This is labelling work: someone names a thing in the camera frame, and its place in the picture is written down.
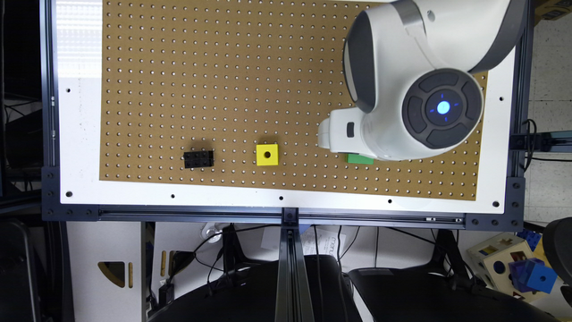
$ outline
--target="yellow block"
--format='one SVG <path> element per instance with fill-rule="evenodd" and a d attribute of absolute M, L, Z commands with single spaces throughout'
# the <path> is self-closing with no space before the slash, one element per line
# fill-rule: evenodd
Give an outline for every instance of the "yellow block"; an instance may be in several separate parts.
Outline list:
<path fill-rule="evenodd" d="M 278 144 L 257 144 L 257 165 L 278 165 Z"/>

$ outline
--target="pegboard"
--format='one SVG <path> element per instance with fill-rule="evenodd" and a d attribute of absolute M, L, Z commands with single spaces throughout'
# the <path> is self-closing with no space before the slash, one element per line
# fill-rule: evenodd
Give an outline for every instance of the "pegboard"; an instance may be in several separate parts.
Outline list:
<path fill-rule="evenodd" d="M 350 165 L 317 146 L 319 123 L 353 106 L 342 49 L 369 5 L 104 2 L 100 179 L 475 200 L 482 123 L 423 160 Z M 256 165 L 265 143 L 279 165 Z M 198 150 L 214 166 L 185 169 Z"/>

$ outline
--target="white border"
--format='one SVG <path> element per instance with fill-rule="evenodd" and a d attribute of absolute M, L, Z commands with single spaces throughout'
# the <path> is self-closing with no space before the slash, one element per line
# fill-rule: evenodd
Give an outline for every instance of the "white border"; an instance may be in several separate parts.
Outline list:
<path fill-rule="evenodd" d="M 514 50 L 489 72 L 476 201 L 106 182 L 99 181 L 102 2 L 58 0 L 56 15 L 62 203 L 503 212 Z M 65 197 L 66 191 L 72 191 L 72 197 Z M 500 206 L 493 207 L 494 201 L 500 202 Z"/>

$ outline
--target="white paper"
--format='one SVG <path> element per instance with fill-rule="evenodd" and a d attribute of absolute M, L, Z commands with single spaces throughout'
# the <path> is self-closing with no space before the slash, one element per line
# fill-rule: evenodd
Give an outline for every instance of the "white paper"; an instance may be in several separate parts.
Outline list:
<path fill-rule="evenodd" d="M 320 255 L 331 255 L 337 258 L 338 253 L 338 233 L 326 231 L 324 229 L 317 228 L 318 233 L 318 251 Z M 304 249 L 304 255 L 315 255 L 315 235 L 314 229 L 308 229 L 300 236 L 302 240 L 302 248 Z M 344 244 L 346 241 L 346 235 L 344 233 L 340 234 L 340 253 L 343 252 Z"/>
<path fill-rule="evenodd" d="M 318 250 L 321 255 L 331 255 L 337 257 L 338 252 L 338 233 L 330 232 L 317 228 L 318 232 Z M 315 255 L 315 237 L 314 229 L 307 229 L 300 235 L 302 240 L 302 249 L 304 255 Z M 344 250 L 346 235 L 340 234 L 340 250 Z M 262 242 L 260 247 L 265 250 L 278 250 L 280 246 L 280 227 L 266 227 L 262 234 Z"/>

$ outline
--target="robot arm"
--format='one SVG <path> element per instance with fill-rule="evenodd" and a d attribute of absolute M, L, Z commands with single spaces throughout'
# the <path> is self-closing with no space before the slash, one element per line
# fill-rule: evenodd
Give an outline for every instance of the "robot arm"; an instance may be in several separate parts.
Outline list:
<path fill-rule="evenodd" d="M 320 124 L 318 145 L 384 160 L 433 157 L 476 127 L 483 95 L 469 74 L 519 40 L 525 0 L 399 0 L 362 12 L 344 46 L 354 108 Z"/>

